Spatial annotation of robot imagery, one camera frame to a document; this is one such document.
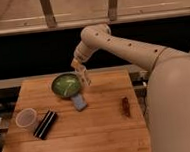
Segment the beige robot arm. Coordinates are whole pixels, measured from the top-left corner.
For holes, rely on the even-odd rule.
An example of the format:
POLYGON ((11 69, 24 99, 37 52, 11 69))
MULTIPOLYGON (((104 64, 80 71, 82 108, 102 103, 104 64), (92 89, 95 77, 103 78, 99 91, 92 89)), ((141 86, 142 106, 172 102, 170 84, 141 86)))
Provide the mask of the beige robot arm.
POLYGON ((98 49, 149 72, 147 105, 151 152, 190 152, 190 53, 111 35, 104 25, 86 26, 71 65, 98 49))

